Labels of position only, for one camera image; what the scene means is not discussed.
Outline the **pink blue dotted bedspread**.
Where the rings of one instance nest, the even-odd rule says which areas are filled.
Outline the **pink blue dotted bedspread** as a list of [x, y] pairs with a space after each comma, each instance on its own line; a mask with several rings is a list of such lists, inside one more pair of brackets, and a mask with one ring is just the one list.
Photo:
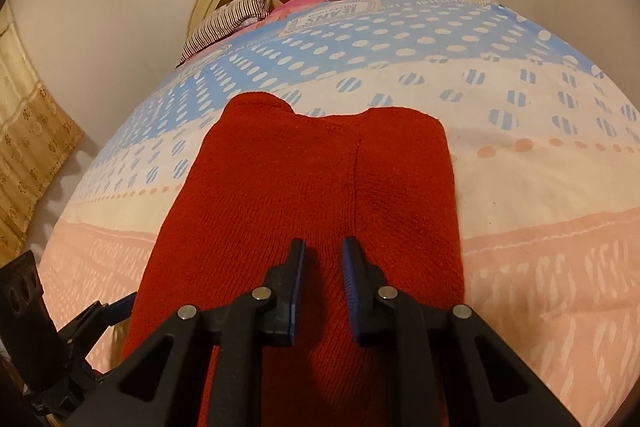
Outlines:
[[180, 66], [107, 142], [40, 262], [64, 325], [135, 291], [235, 96], [309, 117], [408, 107], [454, 162], [469, 304], [585, 426], [639, 377], [639, 112], [568, 43], [489, 0], [294, 0]]

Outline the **beige floral curtain left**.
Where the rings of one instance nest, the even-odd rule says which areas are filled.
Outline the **beige floral curtain left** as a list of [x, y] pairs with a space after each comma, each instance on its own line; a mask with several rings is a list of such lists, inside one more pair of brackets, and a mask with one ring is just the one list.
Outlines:
[[44, 87], [11, 8], [1, 9], [1, 262], [18, 257], [35, 207], [84, 136]]

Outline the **striped pillow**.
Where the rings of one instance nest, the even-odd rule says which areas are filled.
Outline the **striped pillow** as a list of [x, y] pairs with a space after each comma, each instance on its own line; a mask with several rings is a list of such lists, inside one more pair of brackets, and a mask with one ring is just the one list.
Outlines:
[[232, 0], [207, 15], [190, 32], [182, 48], [179, 64], [240, 29], [269, 15], [271, 0]]

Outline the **red knitted sweater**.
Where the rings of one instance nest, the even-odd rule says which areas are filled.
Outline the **red knitted sweater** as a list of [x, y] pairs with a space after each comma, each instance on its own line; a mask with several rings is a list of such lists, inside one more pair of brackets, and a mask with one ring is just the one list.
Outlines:
[[383, 373], [355, 343], [342, 244], [358, 239], [390, 285], [448, 309], [464, 298], [447, 138], [413, 109], [311, 118], [267, 93], [236, 96], [209, 130], [145, 268], [125, 352], [184, 305], [257, 287], [293, 239], [306, 246], [295, 341], [269, 348], [267, 426], [381, 426]]

